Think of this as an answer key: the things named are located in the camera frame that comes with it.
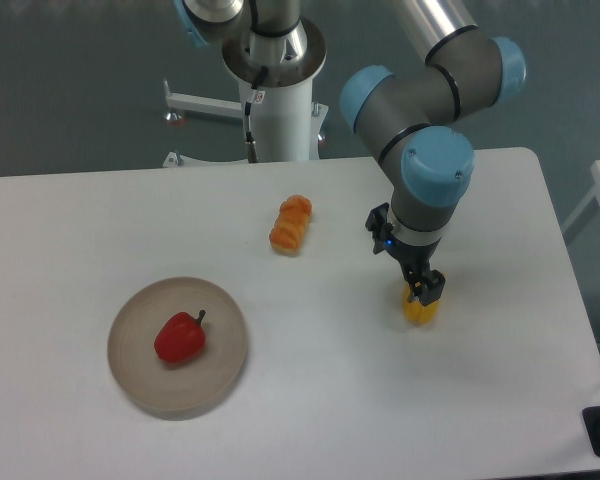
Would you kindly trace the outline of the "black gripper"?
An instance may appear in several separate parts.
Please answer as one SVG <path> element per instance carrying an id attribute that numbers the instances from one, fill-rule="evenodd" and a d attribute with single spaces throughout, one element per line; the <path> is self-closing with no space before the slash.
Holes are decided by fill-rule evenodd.
<path id="1" fill-rule="evenodd" d="M 407 304 L 419 302 L 420 293 L 422 305 L 431 305 L 441 298 L 445 276 L 430 267 L 430 259 L 441 240 L 439 231 L 417 232 L 407 228 L 388 203 L 369 212 L 365 228 L 371 234 L 373 253 L 386 252 L 399 263 L 406 280 Z"/>

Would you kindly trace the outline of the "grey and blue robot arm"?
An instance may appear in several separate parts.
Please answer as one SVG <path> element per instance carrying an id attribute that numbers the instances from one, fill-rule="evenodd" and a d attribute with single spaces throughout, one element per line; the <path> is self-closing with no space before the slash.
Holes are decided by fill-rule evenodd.
<path id="1" fill-rule="evenodd" d="M 423 61 L 400 79 L 372 65 L 344 85 L 340 110 L 393 187 L 366 228 L 376 252 L 400 265 L 408 301 L 428 306 L 445 279 L 430 259 L 474 169 L 471 143 L 452 124 L 514 95 L 526 79 L 524 55 L 490 38 L 459 1 L 396 1 L 394 12 Z M 326 60 L 325 39 L 296 1 L 178 1 L 189 41 L 222 45 L 239 86 L 238 116 L 250 163 L 306 161 L 317 146 L 312 86 Z"/>

